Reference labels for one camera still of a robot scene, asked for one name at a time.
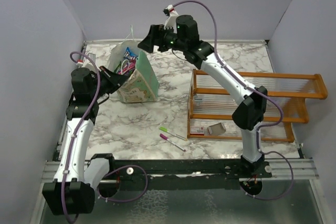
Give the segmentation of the blue candy packet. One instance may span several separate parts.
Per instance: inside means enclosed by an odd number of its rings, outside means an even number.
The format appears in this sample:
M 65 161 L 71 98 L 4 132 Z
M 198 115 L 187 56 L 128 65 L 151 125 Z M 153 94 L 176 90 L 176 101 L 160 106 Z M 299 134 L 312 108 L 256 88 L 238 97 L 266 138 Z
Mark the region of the blue candy packet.
M 127 60 L 137 60 L 138 59 L 138 55 L 135 54 L 129 47 L 126 47 L 123 58 L 127 59 Z

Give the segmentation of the green printed paper bag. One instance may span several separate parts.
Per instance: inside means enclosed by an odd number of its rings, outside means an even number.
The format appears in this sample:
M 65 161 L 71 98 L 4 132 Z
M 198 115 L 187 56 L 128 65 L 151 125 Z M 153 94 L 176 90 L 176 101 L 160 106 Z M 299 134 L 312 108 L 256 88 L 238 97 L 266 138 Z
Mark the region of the green printed paper bag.
M 130 33 L 125 39 L 110 50 L 107 68 L 114 72 L 119 63 L 124 60 L 126 47 L 129 47 L 139 57 L 136 60 L 135 70 L 117 91 L 118 98 L 123 103 L 155 102 L 158 99 L 159 82 L 146 52 L 139 49 L 137 45 L 133 28 L 130 28 Z

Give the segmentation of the purple snack packet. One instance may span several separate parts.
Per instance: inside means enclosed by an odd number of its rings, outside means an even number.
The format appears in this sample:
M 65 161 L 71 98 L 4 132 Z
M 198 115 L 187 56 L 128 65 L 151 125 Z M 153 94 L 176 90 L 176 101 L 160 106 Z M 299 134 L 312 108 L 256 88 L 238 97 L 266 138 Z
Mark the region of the purple snack packet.
M 135 70 L 136 61 L 125 59 L 119 63 L 114 73 L 129 76 Z

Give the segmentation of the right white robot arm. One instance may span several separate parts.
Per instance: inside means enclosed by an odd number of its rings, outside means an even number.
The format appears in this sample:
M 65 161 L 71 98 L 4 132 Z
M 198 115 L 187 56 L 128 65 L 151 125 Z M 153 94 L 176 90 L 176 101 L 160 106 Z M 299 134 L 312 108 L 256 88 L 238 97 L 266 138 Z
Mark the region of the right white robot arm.
M 241 171 L 246 177 L 258 174 L 265 156 L 260 152 L 257 128 L 264 119 L 267 89 L 246 81 L 219 58 L 211 44 L 200 40 L 197 22 L 191 15 L 178 16 L 176 28 L 165 29 L 163 25 L 151 25 L 148 35 L 138 43 L 138 48 L 152 53 L 154 47 L 158 47 L 160 52 L 169 49 L 181 51 L 189 63 L 227 90 L 238 105 L 232 119 L 240 128 L 243 140 Z

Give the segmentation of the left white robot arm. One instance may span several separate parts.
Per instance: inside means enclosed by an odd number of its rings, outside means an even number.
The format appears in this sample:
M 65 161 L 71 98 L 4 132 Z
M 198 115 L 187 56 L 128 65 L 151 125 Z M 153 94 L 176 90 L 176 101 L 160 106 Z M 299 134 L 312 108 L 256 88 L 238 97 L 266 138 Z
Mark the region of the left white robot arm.
M 98 99 L 116 92 L 127 79 L 104 66 L 97 73 L 84 67 L 72 71 L 64 153 L 52 182 L 45 183 L 42 190 L 54 215 L 91 213 L 100 181 L 115 175 L 112 154 L 94 155 L 87 167 L 85 159 L 99 111 Z

